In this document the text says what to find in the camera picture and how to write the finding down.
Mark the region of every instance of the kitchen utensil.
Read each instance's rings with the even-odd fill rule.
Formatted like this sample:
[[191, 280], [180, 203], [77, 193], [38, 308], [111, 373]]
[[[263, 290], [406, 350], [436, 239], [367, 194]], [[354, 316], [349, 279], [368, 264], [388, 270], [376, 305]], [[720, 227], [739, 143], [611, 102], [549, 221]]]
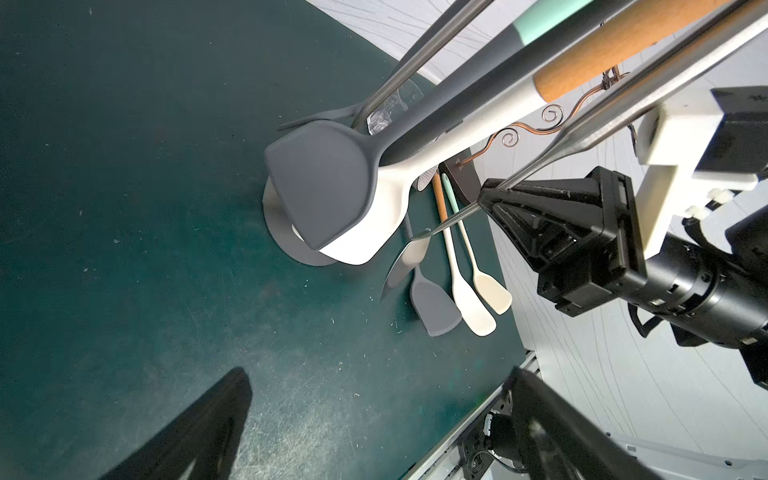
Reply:
[[368, 212], [320, 252], [344, 263], [360, 265], [367, 262], [402, 222], [408, 207], [408, 189], [422, 172], [728, 1], [638, 0], [531, 77], [518, 82], [445, 133], [440, 141], [397, 164], [379, 168]]
[[[448, 202], [451, 204], [451, 208], [455, 214], [458, 212], [458, 204], [456, 203], [456, 197], [453, 195], [451, 181], [448, 180], [448, 176], [445, 174], [442, 174], [442, 185], [445, 188], [445, 193], [448, 195]], [[512, 294], [497, 282], [495, 278], [480, 271], [477, 260], [475, 259], [475, 252], [472, 251], [472, 245], [469, 243], [467, 229], [464, 228], [464, 222], [461, 220], [458, 222], [458, 229], [462, 231], [464, 245], [467, 246], [469, 260], [472, 262], [472, 282], [475, 284], [475, 291], [488, 305], [491, 306], [493, 311], [501, 315], [507, 311], [510, 305], [512, 305]]]
[[[406, 226], [408, 238], [412, 237], [413, 232], [408, 214], [402, 222]], [[382, 291], [382, 298], [389, 292], [386, 285], [384, 290]], [[462, 321], [462, 313], [458, 311], [458, 307], [451, 297], [437, 283], [424, 278], [418, 267], [413, 271], [411, 305], [424, 323], [429, 336], [447, 333]]]
[[[366, 215], [376, 192], [377, 167], [382, 152], [408, 129], [481, 77], [484, 72], [490, 71], [502, 59], [519, 50], [522, 47], [521, 34], [516, 25], [528, 25], [526, 22], [531, 22], [528, 20], [529, 15], [542, 18], [538, 12], [544, 9], [552, 13], [549, 17], [543, 17], [548, 18], [548, 21], [542, 24], [546, 30], [556, 23], [562, 12], [572, 12], [585, 2], [543, 1], [544, 6], [534, 8], [531, 14], [524, 12], [511, 27], [497, 35], [478, 54], [473, 55], [380, 134], [370, 137], [332, 121], [318, 120], [303, 125], [267, 147], [264, 157], [272, 182], [286, 212], [307, 246], [313, 250], [322, 249]], [[614, 4], [626, 3], [629, 0], [596, 1]], [[478, 8], [479, 2], [480, 0], [469, 2], [457, 17], [462, 16], [465, 10]], [[444, 29], [452, 28], [452, 22], [453, 20], [446, 24]], [[435, 37], [445, 38], [440, 32]], [[448, 119], [451, 121], [450, 125], [455, 125], [462, 118], [448, 114]], [[440, 132], [430, 138], [424, 138], [413, 151], [439, 134]], [[400, 161], [413, 151], [396, 158], [395, 161]], [[410, 181], [434, 165], [426, 165], [426, 168]], [[296, 172], [301, 172], [300, 179], [296, 178]]]
[[[435, 200], [437, 200], [437, 211], [440, 214], [440, 220], [445, 220], [448, 218], [448, 211], [445, 209], [445, 198], [442, 196], [440, 174], [437, 172], [432, 177], [432, 189], [435, 191]], [[453, 301], [462, 313], [462, 318], [469, 329], [475, 335], [486, 336], [496, 329], [496, 320], [485, 308], [485, 305], [482, 304], [475, 291], [469, 286], [469, 283], [464, 280], [462, 272], [458, 269], [451, 229], [446, 228], [442, 231], [442, 234], [445, 237], [445, 251], [448, 253], [448, 263], [451, 265]]]
[[[400, 161], [421, 147], [426, 140], [451, 130], [455, 126], [454, 118], [468, 117], [632, 2], [634, 0], [594, 0], [586, 6], [566, 4], [564, 5], [566, 9], [563, 11], [559, 11], [558, 6], [553, 3], [547, 12], [552, 17], [549, 28], [528, 31], [525, 27], [528, 18], [534, 18], [537, 16], [536, 13], [541, 14], [544, 11], [545, 4], [537, 2], [499, 34], [499, 36], [507, 35], [507, 30], [511, 29], [514, 33], [519, 33], [519, 36], [508, 35], [511, 38], [507, 42], [517, 40], [526, 47], [529, 45], [530, 47], [520, 52], [517, 52], [519, 48], [508, 51], [504, 60], [493, 68], [493, 72], [487, 71], [478, 75], [477, 81], [453, 95], [426, 118], [413, 125], [384, 151], [379, 165]], [[481, 53], [482, 51], [475, 54], [471, 60]]]
[[261, 197], [261, 207], [264, 213], [264, 223], [278, 247], [295, 261], [312, 266], [325, 266], [336, 263], [331, 257], [311, 250], [306, 243], [301, 241], [293, 232], [290, 220], [277, 198], [277, 192], [272, 186], [272, 181], [267, 178], [264, 185], [264, 194]]
[[[266, 148], [264, 161], [275, 190], [309, 248], [319, 250], [365, 215], [373, 198], [381, 154], [408, 130], [402, 120], [412, 117], [414, 110], [408, 110], [410, 115], [405, 114], [373, 136], [354, 130], [360, 115], [365, 113], [364, 120], [491, 1], [469, 0], [366, 101], [352, 128], [334, 121], [315, 120]], [[372, 98], [380, 96], [380, 100], [372, 102]]]
[[[567, 123], [534, 160], [498, 185], [513, 188], [554, 161], [586, 151], [670, 97], [768, 28], [768, 0], [734, 2], [628, 75], [606, 95]], [[416, 235], [402, 249], [387, 274], [394, 286], [426, 255], [431, 235], [480, 210], [477, 203], [461, 209], [434, 230]]]

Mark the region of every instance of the spatula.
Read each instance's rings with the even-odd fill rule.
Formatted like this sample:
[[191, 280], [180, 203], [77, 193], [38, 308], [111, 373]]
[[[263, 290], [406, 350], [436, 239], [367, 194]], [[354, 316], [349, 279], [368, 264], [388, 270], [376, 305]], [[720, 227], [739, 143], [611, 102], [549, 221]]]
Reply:
[[[461, 16], [465, 9], [477, 10], [480, 1], [470, 1], [457, 17]], [[332, 121], [315, 120], [267, 147], [264, 158], [270, 178], [288, 217], [307, 246], [313, 250], [325, 247], [366, 215], [376, 191], [377, 167], [382, 152], [468, 84], [519, 50], [523, 44], [516, 25], [525, 25], [529, 31], [535, 30], [530, 26], [535, 25], [537, 31], [546, 31], [559, 18], [574, 11], [585, 1], [544, 0], [541, 7], [537, 6], [538, 3], [535, 4], [380, 134], [371, 137]], [[608, 4], [629, 2], [597, 1]], [[542, 11], [550, 12], [551, 15], [541, 15]], [[532, 15], [539, 21], [532, 21]], [[444, 29], [453, 26], [449, 22]], [[441, 32], [435, 37], [446, 38]], [[559, 48], [568, 44], [564, 41], [555, 43]], [[462, 119], [450, 114], [446, 117], [451, 121], [450, 125], [457, 124]], [[413, 151], [433, 140], [437, 134], [423, 138], [423, 142]], [[419, 174], [434, 165], [429, 165]]]
[[[568, 122], [552, 143], [498, 188], [513, 188], [543, 167], [586, 151], [658, 105], [686, 84], [727, 58], [768, 28], [768, 1], [735, 2], [645, 62], [609, 93]], [[434, 230], [419, 233], [402, 249], [387, 274], [394, 286], [426, 255], [429, 238], [481, 210], [477, 203], [461, 209]]]
[[[442, 196], [442, 185], [440, 184], [440, 174], [435, 172], [432, 177], [432, 189], [435, 191], [435, 200], [437, 200], [437, 211], [440, 214], [440, 220], [445, 221], [448, 218], [448, 211], [445, 209], [445, 198]], [[453, 301], [458, 310], [462, 313], [464, 323], [469, 329], [479, 336], [486, 336], [496, 329], [496, 320], [493, 315], [485, 308], [472, 287], [469, 286], [461, 270], [456, 263], [456, 252], [453, 247], [453, 238], [451, 229], [446, 228], [442, 231], [445, 237], [445, 251], [448, 253], [448, 263], [451, 265], [451, 284], [453, 292]]]
[[367, 262], [402, 222], [408, 207], [408, 189], [422, 172], [728, 1], [638, 0], [532, 76], [508, 88], [493, 102], [445, 133], [440, 141], [397, 164], [379, 168], [367, 214], [320, 252], [344, 263], [360, 265]]
[[408, 130], [407, 118], [418, 122], [425, 117], [424, 113], [415, 117], [414, 112], [418, 111], [409, 109], [380, 134], [371, 136], [354, 130], [361, 115], [364, 120], [491, 2], [468, 0], [366, 100], [352, 128], [334, 121], [315, 120], [266, 148], [264, 161], [275, 191], [310, 249], [324, 247], [365, 215], [373, 199], [382, 152]]
[[[445, 194], [448, 195], [448, 202], [451, 204], [451, 208], [455, 214], [458, 212], [458, 204], [456, 203], [456, 197], [453, 195], [451, 181], [448, 180], [448, 175], [446, 174], [442, 174], [441, 177], [442, 186], [445, 188]], [[478, 268], [475, 252], [472, 251], [472, 245], [469, 243], [469, 235], [467, 235], [467, 229], [464, 228], [463, 220], [458, 222], [458, 229], [462, 231], [464, 245], [467, 246], [469, 260], [472, 262], [472, 282], [475, 284], [475, 291], [488, 305], [491, 306], [494, 312], [501, 315], [507, 311], [510, 305], [512, 305], [512, 294], [497, 282], [495, 278], [480, 271]]]
[[[408, 238], [413, 237], [408, 214], [403, 223]], [[386, 285], [384, 288], [386, 291], [382, 291], [382, 298], [389, 292]], [[462, 313], [458, 311], [451, 297], [437, 283], [427, 280], [418, 266], [413, 270], [411, 305], [424, 323], [429, 336], [447, 333], [462, 321]]]

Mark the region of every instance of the dark green mat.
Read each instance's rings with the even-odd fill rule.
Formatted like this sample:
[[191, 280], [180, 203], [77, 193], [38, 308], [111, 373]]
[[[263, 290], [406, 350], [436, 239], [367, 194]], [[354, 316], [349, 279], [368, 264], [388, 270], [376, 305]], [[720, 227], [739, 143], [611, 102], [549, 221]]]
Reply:
[[[312, 268], [267, 233], [275, 126], [394, 64], [301, 0], [0, 8], [0, 478], [97, 478], [234, 366], [234, 478], [398, 478], [522, 361], [510, 313], [433, 339], [406, 283], [379, 304], [402, 234]], [[442, 237], [424, 273], [447, 285]]]

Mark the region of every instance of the white backdrop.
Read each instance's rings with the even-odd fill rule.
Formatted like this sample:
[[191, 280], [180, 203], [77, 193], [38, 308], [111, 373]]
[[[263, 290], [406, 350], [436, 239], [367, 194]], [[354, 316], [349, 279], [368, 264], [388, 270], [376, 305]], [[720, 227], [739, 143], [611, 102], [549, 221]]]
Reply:
[[[308, 1], [395, 58], [449, 4], [446, 0]], [[434, 82], [442, 80], [531, 3], [496, 0], [421, 73]], [[638, 68], [669, 41], [626, 61], [621, 70]], [[762, 35], [699, 82], [710, 88], [766, 84], [766, 51], [768, 35]], [[594, 79], [556, 103], [567, 112], [597, 82]], [[540, 112], [524, 121], [545, 126]], [[476, 160], [481, 180], [507, 177], [550, 141], [524, 131], [513, 148], [497, 141]], [[636, 189], [644, 175], [624, 129], [591, 151], [561, 160], [533, 178], [583, 177], [597, 165], [631, 175]], [[710, 241], [727, 248], [724, 228], [766, 203], [768, 187], [761, 184], [705, 220], [704, 232]], [[536, 295], [535, 274], [505, 235], [493, 223], [491, 227], [523, 343], [536, 351], [544, 380], [572, 405], [606, 432], [710, 455], [768, 458], [768, 392], [752, 384], [738, 352], [713, 345], [680, 348], [667, 325], [642, 339], [623, 301], [577, 318], [564, 316]], [[679, 219], [672, 230], [684, 236]]]

